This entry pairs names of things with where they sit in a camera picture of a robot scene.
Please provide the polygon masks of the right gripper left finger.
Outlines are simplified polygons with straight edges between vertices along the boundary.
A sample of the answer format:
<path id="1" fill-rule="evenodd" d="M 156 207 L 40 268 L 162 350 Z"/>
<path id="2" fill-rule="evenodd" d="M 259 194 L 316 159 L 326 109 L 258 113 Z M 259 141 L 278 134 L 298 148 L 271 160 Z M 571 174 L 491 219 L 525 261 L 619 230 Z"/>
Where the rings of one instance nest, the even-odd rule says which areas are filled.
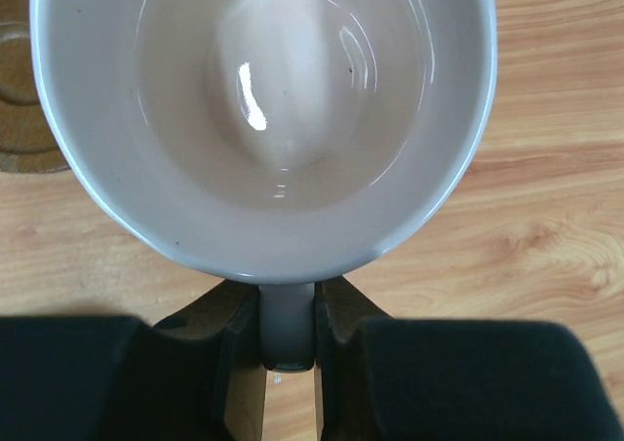
<path id="1" fill-rule="evenodd" d="M 155 328 L 194 352 L 182 366 L 192 406 L 215 439 L 262 438 L 266 370 L 258 287 L 224 280 Z"/>

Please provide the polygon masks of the grooved dark wooden coaster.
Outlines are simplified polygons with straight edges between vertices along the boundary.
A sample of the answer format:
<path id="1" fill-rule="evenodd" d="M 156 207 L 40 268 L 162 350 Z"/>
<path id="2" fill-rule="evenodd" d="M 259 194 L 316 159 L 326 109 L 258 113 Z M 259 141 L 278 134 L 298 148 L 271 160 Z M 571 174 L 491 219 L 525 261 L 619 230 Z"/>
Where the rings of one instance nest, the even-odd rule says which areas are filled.
<path id="1" fill-rule="evenodd" d="M 43 114 L 31 61 L 29 0 L 1 0 L 1 170 L 68 169 Z"/>

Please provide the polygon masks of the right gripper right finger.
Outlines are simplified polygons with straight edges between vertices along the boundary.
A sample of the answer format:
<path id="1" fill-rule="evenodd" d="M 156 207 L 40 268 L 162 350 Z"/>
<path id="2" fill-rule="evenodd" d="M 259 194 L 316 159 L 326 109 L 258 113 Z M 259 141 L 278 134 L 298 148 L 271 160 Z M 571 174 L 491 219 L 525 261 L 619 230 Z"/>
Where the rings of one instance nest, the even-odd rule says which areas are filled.
<path id="1" fill-rule="evenodd" d="M 388 314 L 345 277 L 315 284 L 315 414 L 320 440 L 380 438 L 368 388 L 369 319 Z"/>

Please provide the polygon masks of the pink mug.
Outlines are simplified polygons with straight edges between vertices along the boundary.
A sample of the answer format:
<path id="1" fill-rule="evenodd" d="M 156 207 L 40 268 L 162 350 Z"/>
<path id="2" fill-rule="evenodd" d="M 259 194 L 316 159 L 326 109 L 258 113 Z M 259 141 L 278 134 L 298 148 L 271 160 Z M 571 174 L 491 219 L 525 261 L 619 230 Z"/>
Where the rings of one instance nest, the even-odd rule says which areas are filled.
<path id="1" fill-rule="evenodd" d="M 264 365 L 312 366 L 313 286 L 410 238 L 488 122 L 495 0 L 30 0 L 72 171 L 163 256 L 257 285 Z"/>

